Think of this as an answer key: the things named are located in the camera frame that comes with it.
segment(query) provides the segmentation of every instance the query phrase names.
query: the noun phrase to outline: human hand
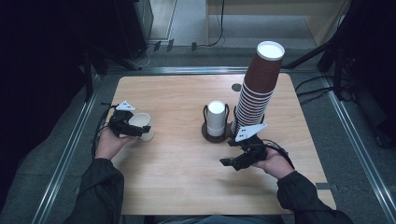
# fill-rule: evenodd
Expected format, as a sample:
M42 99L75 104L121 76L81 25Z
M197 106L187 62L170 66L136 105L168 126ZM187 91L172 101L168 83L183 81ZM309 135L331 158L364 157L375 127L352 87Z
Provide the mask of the human hand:
M95 158L111 160L119 153L125 144L135 140L135 136L117 137L111 130L105 127L100 134L99 144L96 149Z
M276 179L281 179L294 171L288 161L286 161L286 159L277 151L269 147L266 150L268 153L267 159L265 161L258 161L252 164L252 166L263 169L265 173L275 177Z

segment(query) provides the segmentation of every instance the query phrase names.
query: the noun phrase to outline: white cylinder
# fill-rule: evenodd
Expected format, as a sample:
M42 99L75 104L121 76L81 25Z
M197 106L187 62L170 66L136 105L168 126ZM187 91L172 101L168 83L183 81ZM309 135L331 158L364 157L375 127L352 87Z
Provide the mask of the white cylinder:
M131 117L129 119L128 123L130 125L134 125L136 127L141 127L141 128L143 126L151 126L149 114L146 114L146 113L135 114L133 117ZM151 126L151 128L149 129L149 132L143 133L142 136L140 136L140 139L142 141L147 142L147 141L151 140L152 137L154 137L154 130Z
M222 101L212 101L207 107L207 133L220 136L225 127L225 104Z

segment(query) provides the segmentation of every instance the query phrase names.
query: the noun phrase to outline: person's arm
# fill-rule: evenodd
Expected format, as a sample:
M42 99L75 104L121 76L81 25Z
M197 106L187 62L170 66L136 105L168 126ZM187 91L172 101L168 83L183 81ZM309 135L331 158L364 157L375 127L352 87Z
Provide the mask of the person's arm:
M102 130L95 159L81 178L76 205L64 223L119 223L124 180L111 159L134 139Z
M318 197L316 187L305 176L294 171L285 158L273 149L267 150L267 159L254 166L278 179L277 198L283 208L294 212L296 223L352 223L346 214L324 204Z

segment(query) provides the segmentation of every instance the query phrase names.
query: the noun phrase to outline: wooden tabletop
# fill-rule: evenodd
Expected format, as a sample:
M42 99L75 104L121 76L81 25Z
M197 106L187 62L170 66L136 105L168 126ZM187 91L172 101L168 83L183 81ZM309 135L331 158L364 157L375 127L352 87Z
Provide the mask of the wooden tabletop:
M276 179L250 167L235 171L219 159L243 151L206 141L203 108L221 100L231 111L244 75L123 77L113 105L127 100L134 113L151 116L154 138L125 146L113 159L125 176L124 215L265 215L285 214L276 198ZM233 121L230 113L229 122ZM268 127L258 136L285 148L297 171L313 183L327 183L289 75L280 74L267 106ZM319 198L332 208L329 189Z

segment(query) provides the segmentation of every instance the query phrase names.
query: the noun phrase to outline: stack of paper cups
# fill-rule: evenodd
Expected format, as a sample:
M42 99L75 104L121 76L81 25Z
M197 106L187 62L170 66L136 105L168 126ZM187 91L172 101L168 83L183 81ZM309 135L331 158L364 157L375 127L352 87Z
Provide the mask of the stack of paper cups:
M262 122L265 109L275 90L284 54L285 50L276 42L264 41L257 47L257 52L245 74L235 109L233 134L237 134L240 127Z

